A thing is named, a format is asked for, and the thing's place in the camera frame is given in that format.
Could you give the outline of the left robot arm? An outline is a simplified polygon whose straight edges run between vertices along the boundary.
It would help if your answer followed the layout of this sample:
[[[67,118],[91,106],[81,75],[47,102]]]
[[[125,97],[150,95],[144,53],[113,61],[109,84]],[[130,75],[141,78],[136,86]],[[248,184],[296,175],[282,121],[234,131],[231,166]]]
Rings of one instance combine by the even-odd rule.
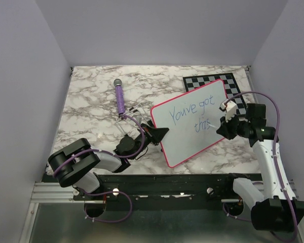
[[[93,168],[123,172],[131,165],[130,160],[139,160],[150,144],[159,145],[169,132],[169,128],[156,128],[150,120],[141,124],[138,130],[141,134],[135,139],[124,135],[113,152],[92,148],[86,138],[74,141],[48,158],[53,177],[61,187],[85,187],[85,195],[89,199],[99,199],[102,187],[99,179],[90,172]]]

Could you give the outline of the pink framed whiteboard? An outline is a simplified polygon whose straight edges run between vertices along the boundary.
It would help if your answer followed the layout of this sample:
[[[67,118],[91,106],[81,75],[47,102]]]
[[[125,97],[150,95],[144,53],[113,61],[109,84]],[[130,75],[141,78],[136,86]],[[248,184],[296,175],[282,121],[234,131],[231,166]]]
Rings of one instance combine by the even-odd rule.
[[[168,167],[174,168],[224,139],[208,124],[220,126],[220,104],[227,99],[221,79],[186,92],[150,110],[156,128],[169,128],[161,141]]]

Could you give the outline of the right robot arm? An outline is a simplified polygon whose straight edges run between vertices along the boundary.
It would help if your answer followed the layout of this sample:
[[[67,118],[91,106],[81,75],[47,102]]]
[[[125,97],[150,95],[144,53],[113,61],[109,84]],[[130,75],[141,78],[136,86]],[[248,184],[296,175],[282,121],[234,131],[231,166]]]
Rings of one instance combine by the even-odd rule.
[[[276,130],[266,126],[266,106],[249,103],[245,120],[236,115],[237,105],[224,101],[220,108],[225,115],[220,119],[217,134],[231,140],[247,138],[259,163],[263,190],[259,191],[246,176],[233,174],[223,185],[228,198],[237,195],[251,211],[251,222],[256,230],[293,232],[304,216],[304,201],[298,201],[287,180],[280,159]]]

